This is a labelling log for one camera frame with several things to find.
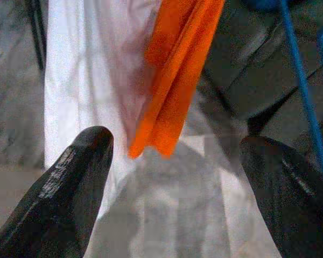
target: white cloth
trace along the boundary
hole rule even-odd
[[[83,129],[107,127],[115,138],[114,158],[99,218],[136,166],[127,157],[127,139],[152,77],[144,50],[159,5],[160,0],[49,0],[45,164],[50,167]]]

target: white fabric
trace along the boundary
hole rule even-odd
[[[99,217],[133,171],[127,139],[151,79],[144,50],[159,0],[49,0],[45,76],[45,164],[50,167],[83,129],[114,135],[114,158]]]

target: orange fabric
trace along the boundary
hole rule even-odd
[[[163,0],[148,49],[156,67],[152,100],[129,148],[140,156],[154,146],[170,156],[177,144],[195,92],[224,0]]]

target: orange cloth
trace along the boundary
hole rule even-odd
[[[145,146],[170,156],[177,144],[224,0],[163,0],[148,49],[156,67],[152,100],[129,149],[138,157]]]

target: gray floor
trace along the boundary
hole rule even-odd
[[[43,84],[22,1],[0,1],[0,10],[1,226],[41,174],[27,167],[41,166],[44,136]],[[97,221],[89,257],[279,257],[238,159],[246,133],[202,79],[175,154],[145,152]]]

